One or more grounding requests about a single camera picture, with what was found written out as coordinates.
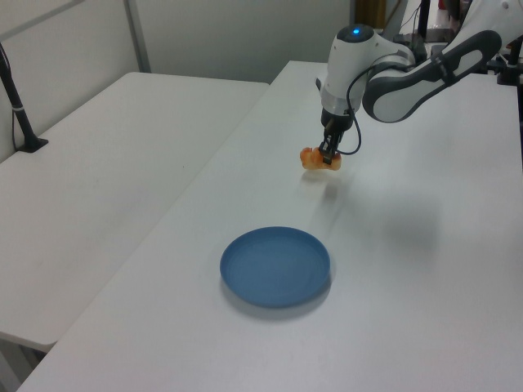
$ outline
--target black cable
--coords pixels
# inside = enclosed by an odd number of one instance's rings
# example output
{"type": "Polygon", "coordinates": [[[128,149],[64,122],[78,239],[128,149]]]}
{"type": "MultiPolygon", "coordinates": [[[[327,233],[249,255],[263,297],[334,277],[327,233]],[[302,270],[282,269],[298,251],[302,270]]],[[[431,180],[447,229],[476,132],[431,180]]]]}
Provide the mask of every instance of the black cable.
{"type": "Polygon", "coordinates": [[[345,152],[345,151],[340,151],[339,149],[336,150],[337,153],[340,153],[341,155],[354,155],[356,154],[359,150],[360,150],[360,147],[361,147],[361,130],[360,130],[360,125],[358,124],[358,120],[356,119],[356,116],[355,116],[355,113],[354,113],[354,109],[352,108],[352,105],[351,105],[351,99],[349,98],[349,95],[351,94],[351,89],[352,89],[352,86],[355,85],[355,83],[363,76],[365,75],[366,73],[368,73],[371,69],[373,69],[375,67],[375,65],[371,65],[370,67],[368,67],[365,71],[361,72],[358,76],[356,76],[351,84],[349,85],[349,88],[347,89],[346,91],[346,102],[347,102],[347,105],[349,107],[349,115],[352,117],[352,120],[354,121],[354,124],[356,125],[356,131],[358,132],[358,146],[353,150],[351,151],[350,153],[348,152],[345,152]]]}
{"type": "Polygon", "coordinates": [[[420,5],[418,6],[418,8],[416,8],[416,9],[414,10],[414,12],[412,13],[412,15],[407,19],[407,21],[401,25],[400,29],[403,29],[403,27],[404,27],[406,24],[408,24],[408,23],[410,22],[410,20],[411,20],[412,17],[414,16],[414,14],[416,14],[416,13],[419,12],[419,8],[420,8],[421,6],[422,6],[422,5],[420,4],[420,5]]]}
{"type": "MultiPolygon", "coordinates": [[[[360,130],[360,125],[358,123],[358,120],[356,119],[356,115],[354,113],[354,109],[352,108],[352,105],[351,105],[351,98],[350,98],[350,95],[351,95],[351,89],[352,87],[355,85],[355,83],[363,76],[365,75],[366,73],[368,73],[370,70],[374,69],[374,67],[376,67],[377,65],[371,65],[370,67],[368,67],[366,70],[362,71],[361,73],[358,74],[358,76],[356,76],[354,78],[354,80],[352,80],[351,84],[349,85],[349,88],[347,89],[346,91],[346,102],[347,102],[347,105],[349,107],[349,115],[352,116],[352,120],[354,121],[354,124],[356,125],[356,131],[358,132],[358,146],[354,149],[354,151],[351,151],[350,153],[347,153],[345,151],[340,151],[339,149],[336,150],[337,153],[340,153],[341,155],[354,155],[356,154],[359,150],[360,150],[360,147],[361,147],[361,130],[360,130]]],[[[406,66],[399,66],[399,65],[389,65],[387,67],[385,67],[384,69],[382,69],[381,72],[383,71],[386,71],[388,69],[397,69],[397,70],[408,70],[410,68],[413,68],[415,67],[416,65],[406,65],[406,66]]]]}
{"type": "Polygon", "coordinates": [[[414,30],[416,29],[416,18],[418,17],[418,12],[419,12],[419,9],[420,9],[419,7],[416,10],[416,16],[414,17],[414,22],[412,23],[412,36],[413,37],[414,37],[414,30]]]}
{"type": "Polygon", "coordinates": [[[11,119],[11,138],[13,139],[13,149],[15,149],[15,152],[18,151],[18,148],[16,148],[16,142],[15,142],[15,110],[12,110],[12,119],[11,119]]]}

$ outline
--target white table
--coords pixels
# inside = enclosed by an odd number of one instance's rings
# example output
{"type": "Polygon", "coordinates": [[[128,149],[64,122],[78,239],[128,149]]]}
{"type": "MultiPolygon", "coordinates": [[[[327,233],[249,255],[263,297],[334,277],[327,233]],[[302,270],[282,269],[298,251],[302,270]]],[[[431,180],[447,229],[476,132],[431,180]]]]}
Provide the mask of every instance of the white table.
{"type": "Polygon", "coordinates": [[[360,111],[362,150],[307,173],[322,67],[284,69],[20,392],[523,388],[516,90],[471,75],[401,123],[360,111]],[[268,225],[325,244],[329,290],[229,292],[221,253],[268,225]]]}
{"type": "Polygon", "coordinates": [[[47,351],[267,89],[130,73],[0,165],[0,338],[47,351]]]}

